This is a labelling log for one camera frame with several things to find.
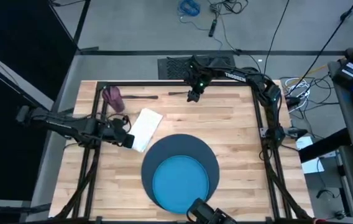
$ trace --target purple cloth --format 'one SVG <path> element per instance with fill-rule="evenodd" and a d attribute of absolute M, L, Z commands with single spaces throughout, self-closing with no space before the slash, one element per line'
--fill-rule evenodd
<path fill-rule="evenodd" d="M 124 111 L 125 106 L 124 102 L 122 101 L 120 89 L 116 86 L 107 86 L 102 91 L 103 100 L 109 104 L 116 113 L 120 113 Z"/>

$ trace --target white paper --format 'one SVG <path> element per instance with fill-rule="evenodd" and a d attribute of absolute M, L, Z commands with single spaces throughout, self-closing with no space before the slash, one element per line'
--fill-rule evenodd
<path fill-rule="evenodd" d="M 301 150 L 306 146 L 310 146 L 312 144 L 313 144 L 312 139 L 309 136 L 300 137 L 296 141 L 296 147 L 298 148 L 298 150 Z M 311 161 L 302 163 L 303 173 L 311 174 L 314 172 L 318 172 L 318 160 L 319 158 L 315 158 L 315 159 L 312 159 Z M 321 164 L 321 161 L 319 161 L 319 172 L 323 172 L 323 171 L 324 171 L 323 165 Z"/>
<path fill-rule="evenodd" d="M 150 109 L 144 108 L 140 111 L 137 121 L 132 125 L 129 134 L 135 136 L 132 148 L 138 152 L 144 152 L 150 139 L 162 120 L 163 115 Z"/>

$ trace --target blue cable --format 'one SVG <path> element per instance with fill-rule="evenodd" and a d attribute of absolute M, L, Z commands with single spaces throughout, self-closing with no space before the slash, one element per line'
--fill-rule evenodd
<path fill-rule="evenodd" d="M 200 14 L 200 5 L 195 0 L 182 0 L 179 3 L 178 11 L 184 15 L 197 16 Z"/>

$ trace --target gray floor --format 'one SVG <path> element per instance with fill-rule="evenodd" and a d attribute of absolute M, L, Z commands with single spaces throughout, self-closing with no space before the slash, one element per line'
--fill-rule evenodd
<path fill-rule="evenodd" d="M 256 0 L 242 14 L 224 16 L 227 37 L 231 44 L 244 50 L 268 50 L 287 0 Z M 72 0 L 59 0 L 60 3 Z M 213 15 L 208 11 L 208 2 L 201 4 L 201 14 L 194 21 L 197 26 L 209 27 Z M 275 38 L 273 50 L 319 50 L 327 41 L 339 16 L 349 9 L 353 0 L 294 0 L 286 11 L 285 18 Z M 182 24 L 177 16 L 178 1 L 171 0 L 92 0 L 78 43 L 80 48 L 98 46 L 100 50 L 217 50 L 219 43 L 207 37 L 207 32 L 196 30 L 192 24 Z M 57 7 L 56 11 L 73 36 L 83 3 Z M 222 49 L 228 50 L 221 24 L 215 32 L 223 42 Z M 345 50 L 353 47 L 353 16 L 341 27 L 327 50 Z M 265 56 L 253 55 L 264 69 Z M 156 80 L 157 59 L 165 56 L 76 56 L 71 67 L 63 95 L 61 109 L 72 107 L 81 80 Z M 339 57 L 320 57 L 314 68 Z M 238 67 L 252 66 L 248 56 L 236 57 Z M 312 56 L 271 56 L 267 74 L 274 79 L 303 75 L 314 60 Z M 322 70 L 312 77 L 327 74 Z M 310 99 L 321 101 L 327 90 L 311 89 Z M 328 102 L 335 102 L 334 92 Z M 345 126 L 338 105 L 324 106 L 307 113 L 313 132 L 327 136 Z M 303 121 L 293 119 L 299 128 L 307 128 Z M 58 175 L 64 140 L 55 137 L 47 151 L 42 175 L 37 183 L 33 204 L 51 201 Z M 317 176 L 309 175 L 308 187 L 318 218 L 329 218 L 341 209 L 341 200 L 316 199 L 318 181 L 309 181 Z"/>

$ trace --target blue plate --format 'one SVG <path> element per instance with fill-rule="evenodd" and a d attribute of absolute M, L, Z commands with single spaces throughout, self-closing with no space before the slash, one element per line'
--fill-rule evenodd
<path fill-rule="evenodd" d="M 164 160 L 153 177 L 153 193 L 162 208 L 185 214 L 197 199 L 206 199 L 208 175 L 204 167 L 189 156 L 173 156 Z"/>

